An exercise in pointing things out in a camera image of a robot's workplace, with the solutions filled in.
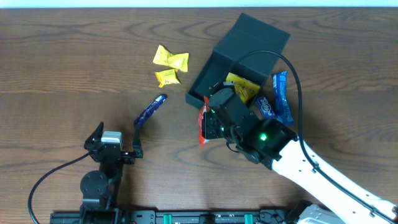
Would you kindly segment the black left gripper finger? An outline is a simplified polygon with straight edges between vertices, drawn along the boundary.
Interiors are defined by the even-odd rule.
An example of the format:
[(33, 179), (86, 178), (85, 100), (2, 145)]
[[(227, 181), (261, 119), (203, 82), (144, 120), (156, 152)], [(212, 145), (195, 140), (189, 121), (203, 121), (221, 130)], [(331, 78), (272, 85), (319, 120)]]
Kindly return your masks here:
[(143, 151), (142, 151), (142, 144), (141, 144), (141, 139), (139, 135), (139, 130), (140, 130), (140, 125), (137, 123), (134, 126), (134, 137), (132, 141), (132, 148), (134, 152), (134, 157), (135, 158), (143, 158)]
[(103, 135), (104, 123), (101, 121), (97, 128), (92, 132), (92, 134), (86, 139), (84, 143), (85, 149), (94, 149), (96, 145), (101, 142)]

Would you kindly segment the blue wafer bar packet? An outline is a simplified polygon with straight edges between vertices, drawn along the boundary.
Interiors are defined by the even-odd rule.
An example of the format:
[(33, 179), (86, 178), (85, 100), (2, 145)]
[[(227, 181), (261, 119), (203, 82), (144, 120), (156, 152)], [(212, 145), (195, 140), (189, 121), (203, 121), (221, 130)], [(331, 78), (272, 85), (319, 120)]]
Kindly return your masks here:
[(272, 76), (272, 84), (275, 98), (275, 115), (276, 120), (286, 126), (294, 125), (294, 119), (287, 101), (287, 75), (288, 71), (283, 71)]

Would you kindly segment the yellow seed snack bag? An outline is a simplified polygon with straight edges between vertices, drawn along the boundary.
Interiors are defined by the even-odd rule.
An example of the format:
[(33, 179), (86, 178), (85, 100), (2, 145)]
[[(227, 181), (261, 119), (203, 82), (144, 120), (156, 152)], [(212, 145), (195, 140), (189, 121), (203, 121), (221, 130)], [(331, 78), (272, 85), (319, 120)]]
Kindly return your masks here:
[(248, 104), (260, 90), (259, 85), (233, 73), (228, 73), (226, 81), (234, 85), (236, 94), (245, 104)]

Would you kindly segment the red Hacks candy bag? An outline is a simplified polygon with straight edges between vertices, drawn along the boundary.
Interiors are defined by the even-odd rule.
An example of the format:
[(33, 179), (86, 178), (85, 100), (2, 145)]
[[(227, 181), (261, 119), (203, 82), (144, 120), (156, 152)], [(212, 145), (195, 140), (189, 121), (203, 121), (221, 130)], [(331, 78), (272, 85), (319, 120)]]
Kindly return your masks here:
[(204, 97), (204, 105), (202, 106), (202, 108), (200, 109), (199, 115), (198, 115), (198, 126), (199, 126), (199, 134), (198, 134), (198, 140), (200, 143), (200, 147), (204, 147), (205, 144), (208, 142), (207, 139), (205, 139), (203, 137), (203, 119), (204, 119), (204, 114), (208, 111), (209, 107), (208, 107), (208, 100), (209, 98), (207, 96)]

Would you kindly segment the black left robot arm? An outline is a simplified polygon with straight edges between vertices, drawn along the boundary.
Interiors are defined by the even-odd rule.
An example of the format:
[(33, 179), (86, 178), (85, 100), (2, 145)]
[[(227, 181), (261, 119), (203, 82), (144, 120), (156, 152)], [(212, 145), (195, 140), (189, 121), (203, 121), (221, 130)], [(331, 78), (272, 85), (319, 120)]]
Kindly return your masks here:
[(117, 207), (117, 199), (123, 167), (133, 165), (137, 158), (143, 157), (140, 127), (140, 124), (135, 124), (133, 151), (123, 151), (122, 134), (105, 131), (103, 122), (86, 139), (84, 148), (99, 163), (99, 169), (88, 172), (80, 182), (83, 198), (79, 223), (116, 224), (131, 221), (129, 212)]

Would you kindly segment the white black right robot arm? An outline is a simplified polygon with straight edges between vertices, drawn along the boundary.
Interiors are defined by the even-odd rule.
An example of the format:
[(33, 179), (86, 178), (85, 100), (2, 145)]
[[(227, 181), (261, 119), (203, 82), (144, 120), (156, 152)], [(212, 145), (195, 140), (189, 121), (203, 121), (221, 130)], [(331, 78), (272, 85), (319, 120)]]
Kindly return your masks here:
[(297, 134), (276, 119), (259, 119), (232, 83), (209, 88), (203, 137), (224, 138), (254, 164), (295, 182), (345, 223), (397, 223), (397, 205), (365, 190), (324, 161)]

